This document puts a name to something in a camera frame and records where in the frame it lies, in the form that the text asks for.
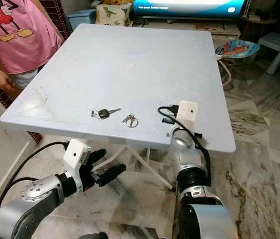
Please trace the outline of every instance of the white chair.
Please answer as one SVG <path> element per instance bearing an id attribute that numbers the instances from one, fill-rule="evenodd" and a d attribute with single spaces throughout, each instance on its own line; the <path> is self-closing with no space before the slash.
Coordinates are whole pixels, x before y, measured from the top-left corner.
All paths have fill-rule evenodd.
<path id="1" fill-rule="evenodd" d="M 261 37 L 258 41 L 258 45 L 266 46 L 279 52 L 277 57 L 274 59 L 274 61 L 271 63 L 268 70 L 266 71 L 267 74 L 273 75 L 280 64 L 280 34 L 276 32 L 271 32 L 266 36 Z"/>

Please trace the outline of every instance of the marble floor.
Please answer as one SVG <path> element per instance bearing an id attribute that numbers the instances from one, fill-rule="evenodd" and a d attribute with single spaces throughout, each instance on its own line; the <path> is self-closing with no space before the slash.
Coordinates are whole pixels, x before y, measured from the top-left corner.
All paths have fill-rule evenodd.
<path id="1" fill-rule="evenodd" d="M 234 67 L 225 96 L 237 149 L 231 158 L 212 158 L 212 186 L 233 216 L 239 239 L 280 239 L 280 71 L 269 76 L 266 68 L 265 61 Z M 41 145 L 66 139 L 46 135 Z M 93 149 L 108 149 L 107 155 L 119 148 L 88 144 Z M 145 149 L 137 150 L 145 155 Z M 59 146 L 39 153 L 20 177 L 42 178 L 62 172 L 63 153 Z M 113 239 L 172 238 L 176 195 L 130 153 L 117 162 L 125 163 L 127 171 L 103 188 L 95 186 L 66 200 L 41 223 L 33 238 L 77 239 L 101 231 Z M 150 165 L 174 183 L 165 152 L 152 150 Z M 24 184 L 16 185 L 4 203 L 19 195 Z"/>

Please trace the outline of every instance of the child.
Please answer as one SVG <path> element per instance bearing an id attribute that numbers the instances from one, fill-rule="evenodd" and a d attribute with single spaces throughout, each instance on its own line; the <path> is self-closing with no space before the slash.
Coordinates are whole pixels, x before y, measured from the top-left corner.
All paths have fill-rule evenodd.
<path id="1" fill-rule="evenodd" d="M 62 41 L 39 0 L 0 0 L 0 89 L 24 89 Z"/>

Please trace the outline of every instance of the power cord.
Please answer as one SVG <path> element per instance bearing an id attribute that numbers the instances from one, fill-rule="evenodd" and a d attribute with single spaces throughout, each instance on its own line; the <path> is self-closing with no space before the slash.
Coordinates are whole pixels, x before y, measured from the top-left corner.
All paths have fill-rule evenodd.
<path id="1" fill-rule="evenodd" d="M 180 127 L 182 127 L 182 128 L 190 135 L 190 137 L 191 137 L 192 140 L 194 141 L 194 143 L 195 143 L 195 145 L 197 146 L 197 148 L 198 148 L 199 150 L 201 150 L 201 152 L 202 152 L 202 154 L 203 154 L 203 156 L 204 156 L 204 158 L 205 158 L 205 161 L 206 161 L 207 176 L 208 176 L 209 184 L 211 185 L 210 157 L 209 157 L 209 153 L 208 153 L 207 149 L 204 148 L 204 147 L 200 144 L 200 142 L 199 142 L 198 139 L 195 137 L 195 135 L 194 135 L 188 128 L 186 128 L 181 122 L 179 122 L 177 119 L 173 118 L 172 116 L 170 116 L 170 115 L 168 115 L 168 114 L 166 114 L 166 113 L 163 113 L 163 112 L 161 111 L 161 110 L 163 110 L 163 109 L 169 110 L 169 111 L 173 112 L 173 111 L 175 111 L 176 109 L 177 109 L 177 110 L 179 109 L 178 106 L 176 106 L 176 105 L 172 105 L 172 106 L 170 106 L 170 107 L 162 106 L 162 107 L 159 107 L 159 108 L 158 108 L 158 112 L 159 112 L 161 115 L 163 115 L 163 116 L 165 116 L 165 117 L 167 117 L 167 118 L 173 120 L 173 121 L 176 122 Z"/>
<path id="2" fill-rule="evenodd" d="M 20 170 L 23 168 L 23 166 L 32 158 L 34 157 L 35 155 L 37 155 L 39 152 L 43 151 L 44 149 L 50 147 L 50 146 L 53 146 L 53 145 L 56 145 L 56 144 L 61 144 L 63 145 L 63 147 L 65 148 L 65 150 L 67 150 L 68 148 L 68 145 L 69 145 L 69 142 L 61 142 L 61 141 L 57 141 L 57 142 L 53 142 L 53 143 L 49 143 L 45 146 L 43 146 L 42 148 L 38 149 L 37 151 L 33 152 L 31 155 L 29 155 L 22 163 L 21 165 L 17 168 L 17 170 L 14 172 L 14 174 L 12 175 L 11 179 L 9 180 L 9 182 L 7 183 L 3 193 L 1 194 L 0 196 L 0 206 L 1 206 L 1 203 L 4 199 L 4 197 L 6 196 L 7 192 L 9 191 L 9 189 L 16 183 L 20 182 L 20 181 L 25 181 L 25 180 L 30 180 L 30 181 L 35 181 L 37 180 L 36 178 L 19 178 L 19 179 L 16 179 L 14 181 L 14 179 L 16 178 L 16 176 L 18 175 L 18 173 L 20 172 Z"/>

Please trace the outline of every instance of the car key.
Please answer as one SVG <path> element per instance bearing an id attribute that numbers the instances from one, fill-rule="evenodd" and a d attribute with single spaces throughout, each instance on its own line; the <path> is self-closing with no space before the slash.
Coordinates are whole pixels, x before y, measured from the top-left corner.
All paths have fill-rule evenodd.
<path id="1" fill-rule="evenodd" d="M 112 114 L 114 112 L 117 112 L 117 111 L 120 111 L 120 110 L 121 110 L 120 108 L 115 109 L 115 110 L 111 110 L 111 111 L 108 111 L 107 109 L 104 109 L 104 110 L 98 111 L 98 115 L 101 119 L 106 119 L 110 116 L 110 114 Z"/>

